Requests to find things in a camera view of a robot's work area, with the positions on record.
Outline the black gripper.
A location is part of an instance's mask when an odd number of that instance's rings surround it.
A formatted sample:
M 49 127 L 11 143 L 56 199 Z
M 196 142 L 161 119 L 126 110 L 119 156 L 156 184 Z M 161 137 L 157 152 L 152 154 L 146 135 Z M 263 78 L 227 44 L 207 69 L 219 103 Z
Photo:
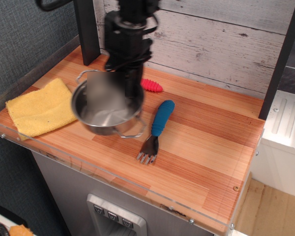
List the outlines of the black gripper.
M 113 71 L 128 65 L 125 69 L 125 96 L 135 97 L 140 85 L 143 64 L 151 58 L 152 40 L 143 36 L 153 32 L 146 29 L 147 18 L 139 23 L 123 19 L 119 11 L 111 11 L 105 16 L 105 50 L 109 53 L 105 70 Z

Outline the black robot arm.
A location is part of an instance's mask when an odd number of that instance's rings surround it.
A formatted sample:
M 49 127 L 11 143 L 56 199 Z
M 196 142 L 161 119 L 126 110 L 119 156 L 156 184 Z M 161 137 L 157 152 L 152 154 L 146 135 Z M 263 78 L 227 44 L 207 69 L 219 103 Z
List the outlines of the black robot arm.
M 151 58 L 152 40 L 144 35 L 154 32 L 159 10 L 157 0 L 119 0 L 119 10 L 105 16 L 105 50 L 109 53 L 106 71 L 123 72 L 125 96 L 134 98 L 141 86 L 143 64 Z

